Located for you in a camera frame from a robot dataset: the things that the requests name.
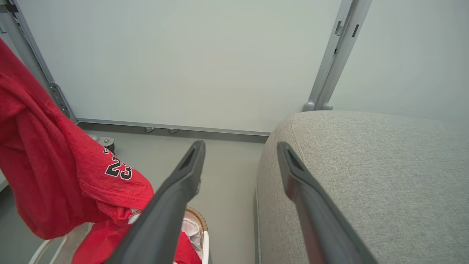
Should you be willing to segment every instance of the gray floor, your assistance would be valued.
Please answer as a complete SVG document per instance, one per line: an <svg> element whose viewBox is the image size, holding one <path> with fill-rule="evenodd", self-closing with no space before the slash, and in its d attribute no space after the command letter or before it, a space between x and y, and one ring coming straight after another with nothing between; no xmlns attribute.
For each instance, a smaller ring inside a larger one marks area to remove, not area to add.
<svg viewBox="0 0 469 264"><path fill-rule="evenodd" d="M156 191L189 146L204 139L206 157L199 194L190 201L205 218L215 264L257 263L253 197L266 137L83 124L88 133L115 139L115 153L140 171ZM41 240L19 218L11 190L0 194L0 263L27 263Z"/></svg>

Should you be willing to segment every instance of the white partition panel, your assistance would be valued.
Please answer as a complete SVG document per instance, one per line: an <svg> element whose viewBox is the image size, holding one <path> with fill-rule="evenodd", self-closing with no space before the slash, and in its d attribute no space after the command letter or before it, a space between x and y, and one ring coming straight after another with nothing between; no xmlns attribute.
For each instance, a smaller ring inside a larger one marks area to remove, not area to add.
<svg viewBox="0 0 469 264"><path fill-rule="evenodd" d="M17 0L77 119L270 132L307 101L340 0Z"/></svg>
<svg viewBox="0 0 469 264"><path fill-rule="evenodd" d="M469 123L469 1L374 0L330 103Z"/></svg>

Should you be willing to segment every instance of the metal hinge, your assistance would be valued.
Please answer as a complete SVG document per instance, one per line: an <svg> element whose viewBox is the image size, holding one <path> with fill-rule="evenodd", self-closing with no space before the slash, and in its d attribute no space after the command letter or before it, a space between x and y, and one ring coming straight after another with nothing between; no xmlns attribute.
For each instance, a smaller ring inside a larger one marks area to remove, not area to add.
<svg viewBox="0 0 469 264"><path fill-rule="evenodd" d="M67 104L65 103L65 100L63 98L63 94L62 94L62 91L60 90L59 85L56 84L55 82L51 82L51 83L49 83L49 87L51 88L52 95L53 95L53 98L55 100L55 103L59 106L62 113L66 117L70 118L70 112L67 108Z"/></svg>

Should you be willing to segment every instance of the gray sofa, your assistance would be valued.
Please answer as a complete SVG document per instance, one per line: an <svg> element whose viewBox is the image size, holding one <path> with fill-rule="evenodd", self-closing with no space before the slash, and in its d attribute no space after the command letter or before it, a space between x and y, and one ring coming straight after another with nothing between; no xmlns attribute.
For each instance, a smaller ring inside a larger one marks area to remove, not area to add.
<svg viewBox="0 0 469 264"><path fill-rule="evenodd" d="M469 262L469 133L427 119L361 112L294 115L270 135L257 176L264 264L308 263L284 193L288 142L380 263Z"/></svg>

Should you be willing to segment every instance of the wicker rim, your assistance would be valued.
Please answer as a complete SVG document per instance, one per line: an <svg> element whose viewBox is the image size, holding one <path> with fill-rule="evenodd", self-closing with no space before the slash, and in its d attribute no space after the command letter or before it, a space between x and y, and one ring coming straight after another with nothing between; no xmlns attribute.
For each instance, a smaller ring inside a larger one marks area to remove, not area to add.
<svg viewBox="0 0 469 264"><path fill-rule="evenodd" d="M199 213L199 211L195 210L190 206L186 207L186 211L193 214L199 220L200 224L202 225L203 231L208 232L207 222L205 221L204 217Z"/></svg>

